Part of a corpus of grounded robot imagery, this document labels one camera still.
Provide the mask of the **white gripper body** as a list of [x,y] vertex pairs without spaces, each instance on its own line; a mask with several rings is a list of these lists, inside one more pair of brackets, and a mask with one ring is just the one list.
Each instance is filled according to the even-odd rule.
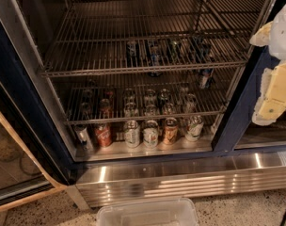
[[272,22],[269,53],[279,60],[286,60],[286,4]]

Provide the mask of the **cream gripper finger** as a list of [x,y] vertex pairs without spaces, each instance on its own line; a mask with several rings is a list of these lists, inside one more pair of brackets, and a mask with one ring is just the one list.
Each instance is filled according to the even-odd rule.
[[270,31],[272,22],[269,22],[262,26],[249,40],[249,43],[254,46],[264,47],[269,44]]
[[262,74],[260,97],[254,107],[252,122],[266,126],[275,122],[286,110],[286,61]]

